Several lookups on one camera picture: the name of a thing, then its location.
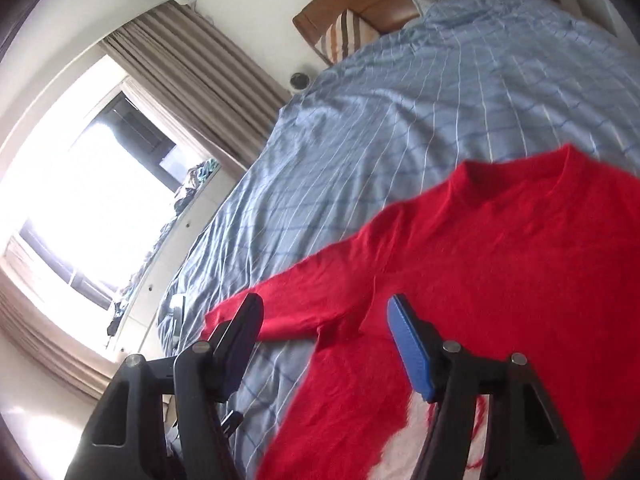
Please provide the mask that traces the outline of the red knit sweater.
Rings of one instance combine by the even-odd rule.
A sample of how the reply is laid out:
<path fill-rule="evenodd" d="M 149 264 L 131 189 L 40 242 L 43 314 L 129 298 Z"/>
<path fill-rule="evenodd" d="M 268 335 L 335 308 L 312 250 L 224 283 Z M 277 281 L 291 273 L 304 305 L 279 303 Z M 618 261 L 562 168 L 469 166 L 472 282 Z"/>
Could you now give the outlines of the red knit sweater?
<path fill-rule="evenodd" d="M 408 476 L 435 412 L 388 329 L 395 294 L 477 356 L 524 354 L 587 478 L 638 436 L 639 181 L 571 146 L 464 162 L 254 291 L 260 338 L 317 341 L 258 478 Z"/>

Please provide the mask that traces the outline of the window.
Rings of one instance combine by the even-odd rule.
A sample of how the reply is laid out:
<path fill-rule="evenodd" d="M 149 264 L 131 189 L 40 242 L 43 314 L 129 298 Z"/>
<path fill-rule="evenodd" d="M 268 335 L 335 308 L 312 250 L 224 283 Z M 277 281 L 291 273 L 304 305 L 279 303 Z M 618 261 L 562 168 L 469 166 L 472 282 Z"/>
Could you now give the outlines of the window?
<path fill-rule="evenodd" d="M 1 211 L 10 235 L 107 309 L 168 235 L 188 170 L 210 158 L 103 55 L 35 125 Z"/>

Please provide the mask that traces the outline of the clutter on windowsill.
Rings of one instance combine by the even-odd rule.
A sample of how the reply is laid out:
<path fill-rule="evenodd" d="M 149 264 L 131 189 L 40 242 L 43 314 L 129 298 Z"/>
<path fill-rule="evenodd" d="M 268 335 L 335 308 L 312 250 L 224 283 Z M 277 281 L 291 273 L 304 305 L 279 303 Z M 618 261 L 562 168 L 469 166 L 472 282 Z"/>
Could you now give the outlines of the clutter on windowsill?
<path fill-rule="evenodd" d="M 182 214 L 186 206 L 192 202 L 198 190 L 219 168 L 220 163 L 216 159 L 210 158 L 188 170 L 183 184 L 175 194 L 174 211 L 177 216 Z"/>

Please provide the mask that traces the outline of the blue plaid duvet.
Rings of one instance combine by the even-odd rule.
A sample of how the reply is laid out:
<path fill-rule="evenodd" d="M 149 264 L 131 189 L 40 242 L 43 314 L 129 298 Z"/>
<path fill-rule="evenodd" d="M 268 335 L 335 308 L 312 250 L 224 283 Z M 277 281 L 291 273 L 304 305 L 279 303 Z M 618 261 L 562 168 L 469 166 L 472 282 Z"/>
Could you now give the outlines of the blue plaid duvet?
<path fill-rule="evenodd" d="M 445 0 L 325 70 L 285 105 L 262 154 L 170 285 L 177 353 L 231 318 L 256 285 L 358 233 L 464 162 L 506 164 L 571 146 L 639 181 L 639 60 L 549 0 Z M 263 340 L 228 409 L 244 479 L 276 436 L 316 348 Z"/>

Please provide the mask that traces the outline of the beige curtain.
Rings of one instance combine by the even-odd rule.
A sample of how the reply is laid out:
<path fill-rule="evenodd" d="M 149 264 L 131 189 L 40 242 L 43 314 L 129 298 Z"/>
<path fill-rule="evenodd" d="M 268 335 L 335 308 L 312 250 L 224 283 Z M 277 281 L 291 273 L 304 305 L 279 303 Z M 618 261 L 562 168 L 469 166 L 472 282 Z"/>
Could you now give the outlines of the beige curtain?
<path fill-rule="evenodd" d="M 252 166 L 290 98 L 206 18 L 173 1 L 123 24 L 101 44 L 228 168 Z"/>

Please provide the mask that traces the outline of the black round bedside object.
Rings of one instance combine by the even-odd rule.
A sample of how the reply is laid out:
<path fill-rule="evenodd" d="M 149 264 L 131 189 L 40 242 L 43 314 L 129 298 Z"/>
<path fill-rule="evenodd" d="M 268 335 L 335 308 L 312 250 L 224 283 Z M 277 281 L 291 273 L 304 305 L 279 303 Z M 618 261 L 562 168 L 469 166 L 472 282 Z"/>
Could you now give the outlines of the black round bedside object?
<path fill-rule="evenodd" d="M 296 72 L 291 75 L 288 84 L 290 85 L 290 89 L 293 93 L 300 93 L 309 88 L 311 79 L 306 73 Z"/>

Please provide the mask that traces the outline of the striped pillow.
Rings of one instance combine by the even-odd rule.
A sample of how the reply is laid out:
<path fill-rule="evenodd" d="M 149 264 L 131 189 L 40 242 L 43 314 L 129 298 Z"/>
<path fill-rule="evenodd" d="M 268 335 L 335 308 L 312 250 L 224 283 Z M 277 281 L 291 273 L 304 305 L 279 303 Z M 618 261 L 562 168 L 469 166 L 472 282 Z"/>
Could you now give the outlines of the striped pillow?
<path fill-rule="evenodd" d="M 320 36 L 314 48 L 329 65 L 335 65 L 380 37 L 359 14 L 347 9 Z"/>

